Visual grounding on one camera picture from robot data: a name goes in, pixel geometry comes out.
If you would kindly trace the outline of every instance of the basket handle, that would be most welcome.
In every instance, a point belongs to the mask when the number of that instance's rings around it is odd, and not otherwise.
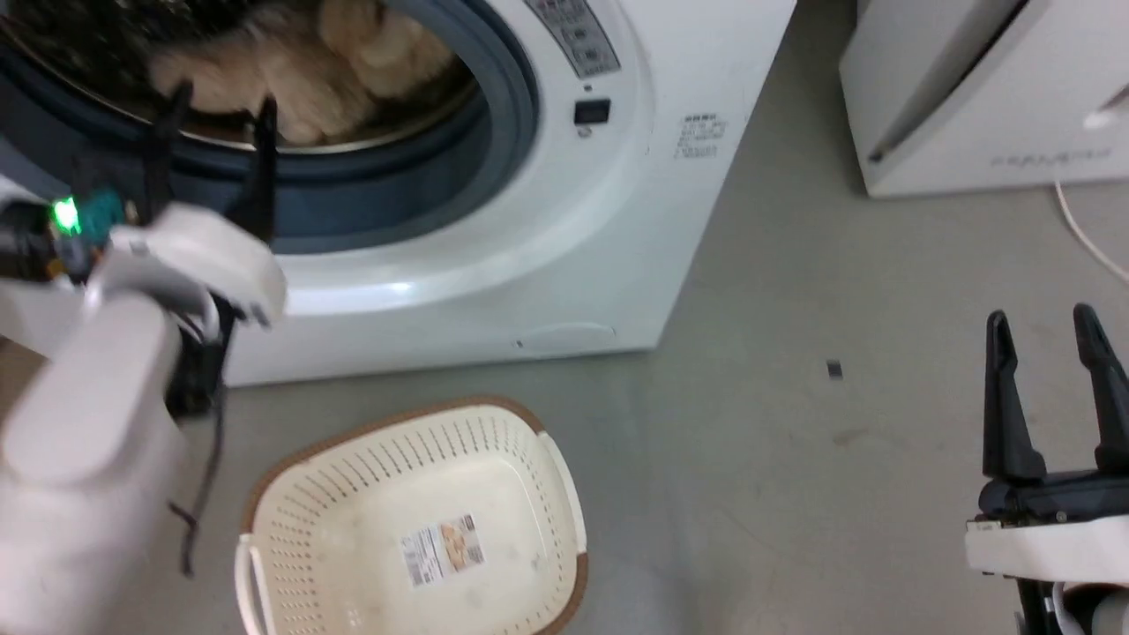
[[[254,592],[259,592],[260,598],[266,598],[266,590],[263,589],[262,580],[255,575],[253,560],[259,559],[259,550],[251,543],[252,536],[244,533],[239,537],[239,543],[235,547],[235,599],[239,604],[239,617],[243,619],[243,628],[247,635],[264,635],[266,628],[255,609]]]
[[[569,471],[568,463],[564,462],[564,455],[561,454],[560,447],[557,447],[557,442],[553,441],[553,437],[544,432],[539,434],[537,437],[541,440],[541,444],[545,446],[549,456],[557,467],[557,473],[560,475],[561,480],[564,482],[568,506],[572,510],[572,524],[576,525],[577,553],[585,554],[588,551],[588,532],[584,527],[584,512],[580,511],[580,495],[576,492],[576,481],[572,480],[572,472]]]

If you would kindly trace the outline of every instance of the sticker in basket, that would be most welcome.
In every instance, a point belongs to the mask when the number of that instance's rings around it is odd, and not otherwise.
[[[438,584],[445,577],[485,562],[474,516],[428,525],[400,540],[412,588]]]

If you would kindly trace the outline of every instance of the white washing machine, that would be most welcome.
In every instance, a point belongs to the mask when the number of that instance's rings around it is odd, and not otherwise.
[[[448,119],[479,123],[397,141],[375,166],[281,157],[289,318],[237,332],[229,382],[654,348],[794,0],[390,3],[473,72],[480,94]],[[60,148],[95,130],[128,137],[135,121],[41,77],[17,49],[0,60],[5,195],[64,194]],[[178,198],[207,203],[209,188],[236,182],[237,147],[184,145]],[[414,173],[404,153],[432,164]],[[0,333],[50,356],[76,307],[64,292],[5,284]]]

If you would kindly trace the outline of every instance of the white appliance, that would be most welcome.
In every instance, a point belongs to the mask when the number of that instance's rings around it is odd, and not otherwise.
[[[1124,0],[872,0],[840,75],[872,197],[1129,179]]]
[[[540,94],[522,167],[441,229],[281,258],[288,318],[269,333],[236,336],[231,384],[657,345],[794,0],[489,5],[519,41]],[[602,28],[598,49],[613,52],[615,72],[581,72],[576,24]],[[578,123],[586,98],[610,101],[606,123]],[[78,304],[3,285],[0,333],[51,356]]]

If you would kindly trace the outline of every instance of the brown basket rim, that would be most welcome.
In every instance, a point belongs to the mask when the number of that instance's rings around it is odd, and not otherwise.
[[[428,415],[435,415],[443,412],[445,410],[455,410],[457,408],[472,408],[475,406],[496,406],[504,410],[508,410],[514,415],[517,415],[525,425],[535,434],[541,434],[545,432],[545,426],[542,425],[541,419],[536,417],[528,408],[522,406],[520,403],[507,399],[505,397],[498,397],[492,394],[483,394],[476,397],[466,397],[463,399],[453,399],[449,401],[444,401],[436,403],[434,406],[428,406],[426,408],[417,408],[414,410],[408,410],[405,412],[400,412],[399,415],[393,415],[385,419],[380,419],[374,424],[368,424],[359,428],[332,436],[320,443],[315,443],[305,450],[295,452],[294,454],[282,459],[274,464],[270,470],[266,471],[259,479],[259,482],[251,490],[251,496],[247,499],[247,505],[243,512],[243,524],[240,525],[240,533],[253,533],[255,523],[255,512],[259,511],[259,503],[263,499],[263,495],[266,494],[266,489],[272,482],[286,470],[290,469],[297,463],[313,459],[317,454],[325,452],[332,447],[336,447],[343,443],[348,443],[357,437],[365,436],[367,434],[374,433],[378,429],[394,426],[396,424],[402,424],[410,419],[417,419],[419,417],[426,417]],[[576,556],[576,583],[572,585],[572,594],[569,597],[568,603],[561,609],[557,618],[549,623],[536,633],[536,635],[558,635],[564,629],[564,626],[576,616],[576,611],[580,609],[580,602],[584,600],[584,593],[588,588],[588,554],[577,554]]]

